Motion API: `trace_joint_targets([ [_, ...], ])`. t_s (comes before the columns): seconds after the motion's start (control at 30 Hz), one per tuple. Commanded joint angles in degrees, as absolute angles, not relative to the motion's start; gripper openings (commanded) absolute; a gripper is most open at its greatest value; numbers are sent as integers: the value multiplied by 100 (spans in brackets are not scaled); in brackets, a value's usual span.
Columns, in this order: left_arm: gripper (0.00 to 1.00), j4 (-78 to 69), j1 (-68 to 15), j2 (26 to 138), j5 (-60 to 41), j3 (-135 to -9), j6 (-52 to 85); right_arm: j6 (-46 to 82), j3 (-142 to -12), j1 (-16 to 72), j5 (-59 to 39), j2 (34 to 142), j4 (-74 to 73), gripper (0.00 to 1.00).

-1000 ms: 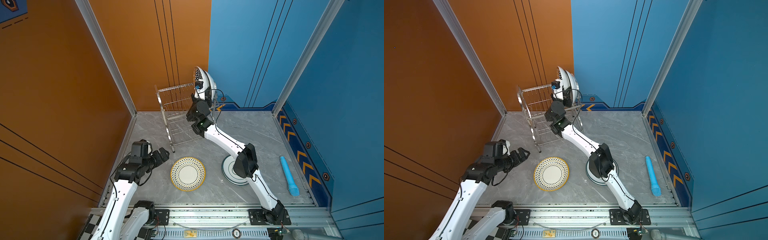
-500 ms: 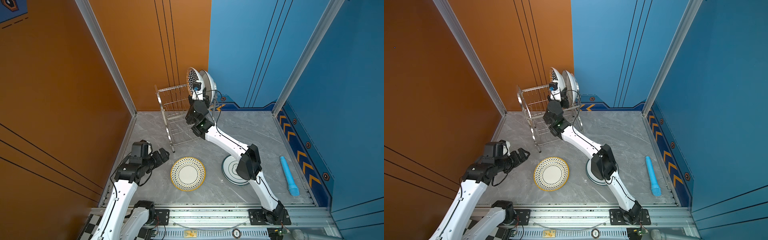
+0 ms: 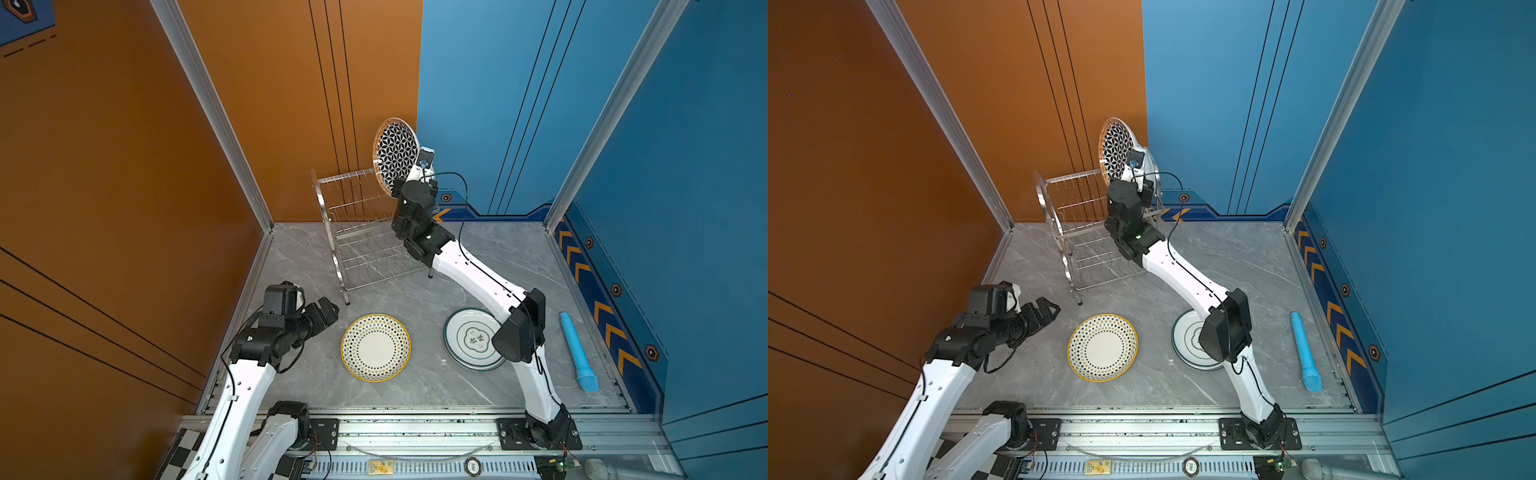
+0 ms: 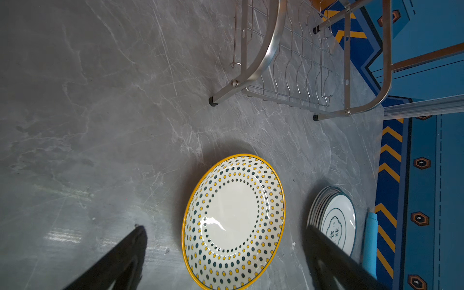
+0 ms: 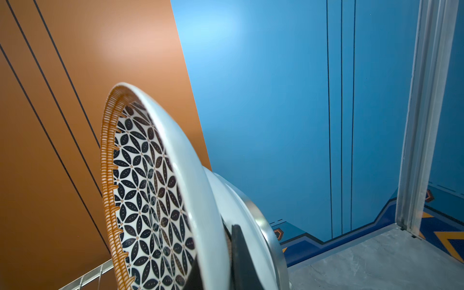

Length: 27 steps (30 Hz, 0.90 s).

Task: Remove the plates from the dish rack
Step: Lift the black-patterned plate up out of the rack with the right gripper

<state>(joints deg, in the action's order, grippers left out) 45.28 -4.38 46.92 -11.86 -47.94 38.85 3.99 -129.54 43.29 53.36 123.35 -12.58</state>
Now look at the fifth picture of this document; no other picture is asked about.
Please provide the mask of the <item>chrome wire dish rack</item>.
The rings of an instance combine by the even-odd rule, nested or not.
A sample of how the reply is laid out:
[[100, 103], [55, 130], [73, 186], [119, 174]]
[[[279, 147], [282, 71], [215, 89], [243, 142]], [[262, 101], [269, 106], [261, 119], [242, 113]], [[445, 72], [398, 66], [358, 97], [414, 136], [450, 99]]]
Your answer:
[[256, 223], [258, 224], [265, 241], [268, 245], [269, 253], [274, 263], [275, 274], [277, 278], [278, 290], [291, 290], [293, 289], [292, 283], [289, 279], [288, 267], [285, 260], [284, 252], [285, 250], [281, 247], [278, 238], [272, 233], [272, 228], [268, 221], [263, 216], [259, 208], [247, 197], [242, 191], [240, 191], [240, 196], [245, 202], [245, 205], [248, 207], [252, 216], [255, 218]]

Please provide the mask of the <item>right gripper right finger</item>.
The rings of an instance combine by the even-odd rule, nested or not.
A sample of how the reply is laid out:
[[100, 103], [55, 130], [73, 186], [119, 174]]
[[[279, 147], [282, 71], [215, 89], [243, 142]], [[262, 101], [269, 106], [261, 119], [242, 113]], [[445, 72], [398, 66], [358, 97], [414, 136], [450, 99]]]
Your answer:
[[232, 269], [236, 290], [263, 290], [239, 225], [232, 226]]

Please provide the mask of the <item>large white plate black rim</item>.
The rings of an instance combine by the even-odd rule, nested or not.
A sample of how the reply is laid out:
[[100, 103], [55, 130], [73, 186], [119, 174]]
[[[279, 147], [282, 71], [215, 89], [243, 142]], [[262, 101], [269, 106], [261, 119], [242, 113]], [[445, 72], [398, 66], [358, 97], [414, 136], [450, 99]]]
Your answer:
[[268, 245], [255, 218], [242, 200], [240, 190], [211, 170], [204, 168], [204, 171], [225, 227], [230, 232], [232, 226], [240, 226], [257, 278], [265, 290], [276, 290], [278, 288], [276, 272]]

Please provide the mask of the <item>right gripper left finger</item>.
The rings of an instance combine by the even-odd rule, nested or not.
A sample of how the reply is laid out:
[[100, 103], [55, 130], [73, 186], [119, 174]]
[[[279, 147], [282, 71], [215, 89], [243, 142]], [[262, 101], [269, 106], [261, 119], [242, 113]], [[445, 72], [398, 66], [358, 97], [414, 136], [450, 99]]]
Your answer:
[[192, 264], [192, 270], [187, 277], [184, 290], [203, 290], [203, 280], [201, 277], [201, 271], [196, 258]]

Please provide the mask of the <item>orange rim patterned plate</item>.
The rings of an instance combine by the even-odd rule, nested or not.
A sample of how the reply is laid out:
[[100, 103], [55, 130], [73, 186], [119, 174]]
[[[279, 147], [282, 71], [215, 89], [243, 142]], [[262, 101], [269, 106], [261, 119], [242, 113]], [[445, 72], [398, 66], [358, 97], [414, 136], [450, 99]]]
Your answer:
[[204, 290], [232, 287], [227, 235], [210, 183], [178, 123], [118, 83], [101, 124], [106, 228], [121, 290], [183, 290], [197, 258]]

